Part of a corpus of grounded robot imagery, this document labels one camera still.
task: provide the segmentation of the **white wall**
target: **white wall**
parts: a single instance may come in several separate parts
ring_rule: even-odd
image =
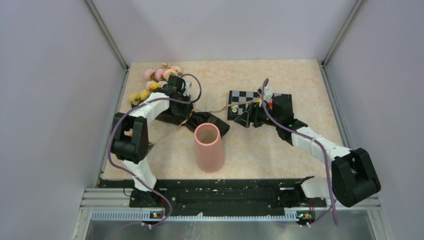
[[[367,1],[328,68],[395,239],[423,239],[424,1]]]
[[[322,60],[356,0],[94,0],[128,63]]]
[[[83,1],[1,1],[0,239],[71,237],[122,79]]]

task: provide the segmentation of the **pink vase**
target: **pink vase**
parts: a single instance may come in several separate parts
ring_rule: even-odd
[[[202,123],[194,130],[194,146],[198,167],[207,173],[220,170],[225,162],[220,130],[213,123]]]

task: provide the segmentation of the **table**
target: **table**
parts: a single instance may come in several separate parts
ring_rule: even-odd
[[[122,98],[120,112],[131,109],[129,96],[141,93],[146,85],[144,72],[148,68],[160,68],[161,62],[133,63]],[[343,145],[330,104],[326,87],[316,59],[286,60],[228,60],[228,61],[179,61],[184,73],[200,80],[201,99],[194,104],[201,111],[219,110],[228,103],[229,90],[255,91],[266,78],[274,93],[292,94],[294,117],[307,123],[315,132],[330,141]],[[199,88],[194,79],[192,99]],[[194,135],[186,127],[161,139],[147,155],[152,173],[158,179],[269,179],[325,176],[322,162],[307,152],[282,141],[275,127],[263,125],[244,128],[227,121],[227,112],[214,113],[230,125],[222,138],[225,147],[225,164],[214,173],[205,173],[196,165]],[[174,130],[175,125],[154,120],[148,126],[150,142]],[[115,155],[112,160],[124,166]],[[103,179],[130,179],[122,170],[106,164]]]

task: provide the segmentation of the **beige table surface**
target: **beige table surface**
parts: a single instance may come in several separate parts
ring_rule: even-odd
[[[269,78],[268,87],[274,93],[292,94],[294,117],[307,123],[315,132],[342,145],[340,133],[326,87],[316,59],[181,61],[177,65],[184,73],[200,80],[201,99],[194,104],[201,111],[219,110],[228,103],[229,90],[255,91]],[[144,72],[159,68],[161,62],[133,63],[130,68],[120,112],[131,106],[129,96],[141,93],[146,85]],[[199,93],[194,79],[192,100]],[[214,173],[201,171],[195,161],[194,136],[185,126],[163,138],[147,155],[153,174],[158,179],[266,179],[325,176],[325,166],[307,152],[282,141],[275,127],[263,125],[244,128],[227,120],[227,112],[214,113],[230,125],[222,138],[225,164]],[[148,126],[151,142],[176,128],[154,120]],[[103,179],[129,179],[129,174],[107,163]]]

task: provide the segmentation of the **checkerboard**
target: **checkerboard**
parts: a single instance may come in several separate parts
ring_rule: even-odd
[[[272,97],[280,96],[281,93],[274,93]],[[254,102],[258,101],[261,98],[261,95],[259,92],[256,91],[235,91],[230,90],[228,95],[228,104],[237,104],[237,103],[243,103],[250,100],[253,100]],[[240,116],[245,110],[247,106],[246,104],[238,105],[237,112],[232,112],[231,107],[228,107],[227,110],[227,120],[233,121],[238,116]]]

